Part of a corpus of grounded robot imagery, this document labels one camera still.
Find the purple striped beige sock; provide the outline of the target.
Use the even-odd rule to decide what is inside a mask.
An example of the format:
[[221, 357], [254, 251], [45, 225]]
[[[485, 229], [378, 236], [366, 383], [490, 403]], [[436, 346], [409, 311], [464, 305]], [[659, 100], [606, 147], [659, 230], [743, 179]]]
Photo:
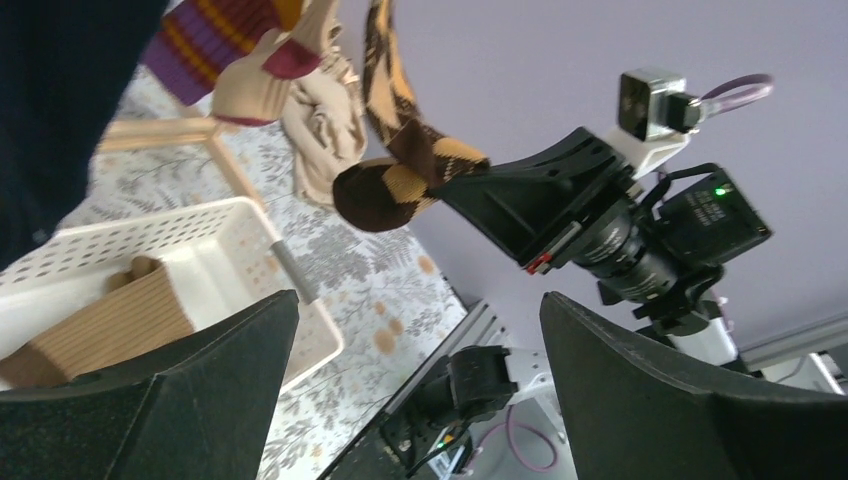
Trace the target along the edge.
[[181, 104], [212, 97], [212, 117], [277, 121], [293, 81], [330, 46], [335, 1], [182, 1], [162, 19], [143, 65]]

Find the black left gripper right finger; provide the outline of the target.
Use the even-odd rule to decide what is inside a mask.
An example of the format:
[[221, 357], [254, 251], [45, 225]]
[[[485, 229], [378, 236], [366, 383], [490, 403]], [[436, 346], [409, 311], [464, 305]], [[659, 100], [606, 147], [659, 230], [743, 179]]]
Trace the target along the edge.
[[558, 292], [540, 322], [581, 479], [843, 479], [847, 399], [687, 356]]

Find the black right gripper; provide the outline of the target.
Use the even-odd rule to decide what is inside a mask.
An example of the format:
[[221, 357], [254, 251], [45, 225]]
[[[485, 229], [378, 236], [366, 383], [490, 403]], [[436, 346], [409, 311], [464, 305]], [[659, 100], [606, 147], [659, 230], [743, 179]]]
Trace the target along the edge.
[[605, 304], [687, 297], [703, 266], [664, 239], [659, 219], [631, 194], [636, 185], [626, 157], [579, 127], [431, 193], [529, 273], [567, 263], [590, 272]]

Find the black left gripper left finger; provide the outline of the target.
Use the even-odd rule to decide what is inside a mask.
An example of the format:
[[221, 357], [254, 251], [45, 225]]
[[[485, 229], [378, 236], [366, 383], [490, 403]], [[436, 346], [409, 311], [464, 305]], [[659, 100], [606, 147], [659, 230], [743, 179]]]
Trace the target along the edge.
[[299, 321], [292, 290], [53, 387], [1, 395], [5, 479], [253, 479]]

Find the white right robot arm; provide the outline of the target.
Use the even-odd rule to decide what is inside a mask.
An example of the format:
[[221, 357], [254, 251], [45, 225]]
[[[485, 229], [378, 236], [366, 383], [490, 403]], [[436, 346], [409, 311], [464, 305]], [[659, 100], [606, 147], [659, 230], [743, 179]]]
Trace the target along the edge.
[[434, 195], [527, 273], [577, 265], [604, 304], [633, 303], [677, 350], [746, 370], [713, 288], [730, 260], [772, 232], [720, 166], [669, 173], [644, 192], [622, 148], [578, 128]]

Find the tan brown sock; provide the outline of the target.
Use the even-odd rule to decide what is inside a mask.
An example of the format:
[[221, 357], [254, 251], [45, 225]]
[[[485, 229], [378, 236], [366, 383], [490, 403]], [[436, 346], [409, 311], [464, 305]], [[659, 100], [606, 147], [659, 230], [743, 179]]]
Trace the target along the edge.
[[53, 387], [189, 336], [165, 264], [138, 256], [106, 281], [106, 295], [1, 360], [13, 388]]

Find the brown argyle sock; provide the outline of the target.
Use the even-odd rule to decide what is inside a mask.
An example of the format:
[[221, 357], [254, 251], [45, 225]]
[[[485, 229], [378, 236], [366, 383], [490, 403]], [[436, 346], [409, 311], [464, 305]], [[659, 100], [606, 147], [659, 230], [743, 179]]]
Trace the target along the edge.
[[335, 209], [353, 227], [401, 228], [437, 202], [433, 189], [490, 167], [484, 153], [425, 122], [399, 52], [392, 1], [370, 3], [361, 86], [366, 117], [388, 155], [333, 182]]

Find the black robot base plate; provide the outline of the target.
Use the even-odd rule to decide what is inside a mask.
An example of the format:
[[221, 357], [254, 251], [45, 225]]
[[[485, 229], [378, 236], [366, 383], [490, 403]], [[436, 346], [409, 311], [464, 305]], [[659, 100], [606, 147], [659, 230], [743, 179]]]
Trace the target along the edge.
[[320, 479], [457, 479], [471, 453], [470, 423], [375, 417], [318, 475]]

